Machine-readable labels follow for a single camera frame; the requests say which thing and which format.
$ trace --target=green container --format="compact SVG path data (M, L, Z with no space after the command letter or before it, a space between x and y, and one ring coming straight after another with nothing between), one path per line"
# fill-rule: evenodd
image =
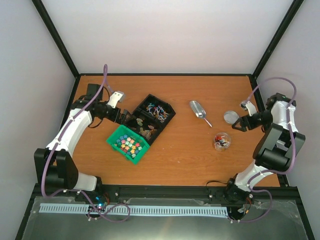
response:
M126 152L124 152L122 150L122 148L121 148L121 144L119 144L117 142L117 140L119 140L120 137L124 136L124 135L127 135L128 137L133 139L134 140L134 144L139 143L140 147L142 147L142 149L136 154L136 156L134 158L132 158L131 155L129 155ZM129 128L127 128L124 125L120 125L114 131L114 133L112 133L112 135L106 140L106 142L108 144L110 144L111 147L115 151L118 151L123 156L125 156L126 159L130 160L131 162L133 162L133 164L137 164L140 161L140 159L145 155L145 153L148 151L148 149L150 148L150 145L147 143L147 141L142 136L138 135L137 133L135 133L134 131L130 130Z

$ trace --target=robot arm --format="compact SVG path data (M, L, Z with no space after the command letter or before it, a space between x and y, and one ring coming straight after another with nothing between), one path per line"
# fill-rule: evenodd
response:
M255 106L249 101L241 104L249 114L240 117L232 128L245 132L247 128L252 130L263 126L265 134L253 152L253 162L246 170L236 174L228 181L225 190L225 199L228 202L244 201L258 182L273 174L267 172L268 170L284 172L290 167L293 150L287 124L289 121L294 135L295 154L298 154L306 137L300 134L295 126L295 101L289 107L290 119L287 119L286 111L289 101L289 98L277 93L268 99L266 110L263 112L257 112ZM250 179L258 173L260 175L248 184Z
M45 149L38 148L35 151L34 162L39 183L42 180L47 157L54 145L58 143L46 173L45 185L47 187L93 191L97 185L101 184L100 177L86 175L78 171L72 160L75 147L84 130L95 117L101 120L106 118L121 124L128 111L124 110L121 113L121 110L117 107L117 103L122 102L125 98L123 92L114 92L109 100L104 102L102 102L102 93L100 93L98 98L74 119L74 116L96 94L98 88L98 84L89 84L86 95L81 96L72 104L69 117L54 140Z

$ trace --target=wooden tabletop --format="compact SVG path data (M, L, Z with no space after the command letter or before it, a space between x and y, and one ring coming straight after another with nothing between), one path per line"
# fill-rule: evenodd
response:
M74 99L86 94L88 83L102 81L102 76L82 76ZM248 77L108 76L108 81L115 91L126 95L117 107L132 112L152 94L169 103L176 115L137 165L106 143L119 125L105 119L99 127L87 128L72 157L80 172L100 176L104 184L203 186L209 180L226 182L252 162L253 151L263 136L260 128L241 132L223 118L228 110L239 116L247 114L239 104L252 91ZM103 99L108 99L106 92ZM195 116L189 106L191 100L204 107L213 127ZM231 145L224 152L212 146L219 132L231 136ZM278 178L273 174L258 186L278 187Z

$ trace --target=metal scoop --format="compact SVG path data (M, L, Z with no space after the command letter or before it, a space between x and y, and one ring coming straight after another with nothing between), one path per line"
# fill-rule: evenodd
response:
M204 119L209 124L209 126L212 128L211 123L208 122L208 120L206 119L206 111L200 105L200 103L198 103L197 101L191 101L191 102L189 102L189 104L190 104L192 111L195 113L196 117L199 119Z

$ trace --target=gray wall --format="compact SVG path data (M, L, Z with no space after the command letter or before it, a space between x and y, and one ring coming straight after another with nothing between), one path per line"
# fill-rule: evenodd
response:
M306 141L288 179L298 186L316 239L320 239L320 1L304 1L264 68L259 81L282 76L297 86L297 108L294 116ZM279 92L292 96L288 83L274 80L262 87L266 100Z
M31 0L0 1L0 235L15 238L74 78Z
M81 73L252 73L292 0L43 0Z

